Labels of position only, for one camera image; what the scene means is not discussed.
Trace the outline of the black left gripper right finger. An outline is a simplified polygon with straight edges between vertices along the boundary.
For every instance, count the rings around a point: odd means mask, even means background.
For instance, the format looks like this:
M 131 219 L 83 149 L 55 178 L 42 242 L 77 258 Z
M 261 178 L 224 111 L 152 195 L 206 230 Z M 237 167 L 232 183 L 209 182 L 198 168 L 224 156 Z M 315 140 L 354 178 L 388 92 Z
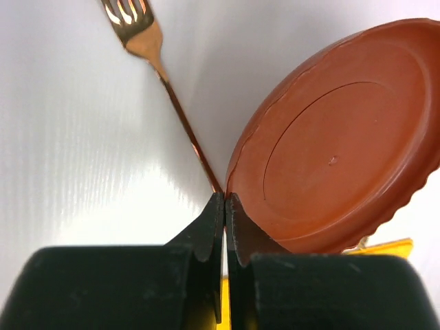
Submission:
M 225 203 L 233 329 L 438 329 L 416 271 L 391 255 L 292 254 Z

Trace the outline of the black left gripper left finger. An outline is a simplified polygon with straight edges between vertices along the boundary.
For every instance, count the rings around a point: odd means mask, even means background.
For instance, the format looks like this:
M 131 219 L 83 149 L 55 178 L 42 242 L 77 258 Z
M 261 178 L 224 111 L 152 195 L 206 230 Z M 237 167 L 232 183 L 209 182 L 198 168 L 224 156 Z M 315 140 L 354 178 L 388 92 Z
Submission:
M 2 329 L 214 329 L 221 322 L 224 199 L 164 245 L 45 247 L 1 312 Z

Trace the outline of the red round plastic plate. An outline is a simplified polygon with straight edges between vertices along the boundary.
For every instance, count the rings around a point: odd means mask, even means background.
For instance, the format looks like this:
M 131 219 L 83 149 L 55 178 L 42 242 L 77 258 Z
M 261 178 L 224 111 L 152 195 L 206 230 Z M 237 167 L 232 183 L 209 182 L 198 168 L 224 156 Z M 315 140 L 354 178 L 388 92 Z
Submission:
M 338 253 L 390 221 L 439 167 L 439 22 L 352 34 L 295 68 L 256 110 L 225 179 L 293 253 Z

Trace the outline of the rose gold fork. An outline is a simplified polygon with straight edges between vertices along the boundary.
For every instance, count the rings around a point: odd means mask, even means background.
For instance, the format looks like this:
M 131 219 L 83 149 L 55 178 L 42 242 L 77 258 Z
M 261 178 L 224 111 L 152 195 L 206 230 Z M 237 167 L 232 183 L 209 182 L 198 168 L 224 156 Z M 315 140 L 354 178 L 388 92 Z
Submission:
M 164 36 L 150 1 L 101 1 L 123 50 L 146 70 L 129 91 L 143 98 L 140 139 L 145 144 L 124 198 L 127 233 L 148 244 L 169 241 L 222 191 L 175 93 L 162 59 Z

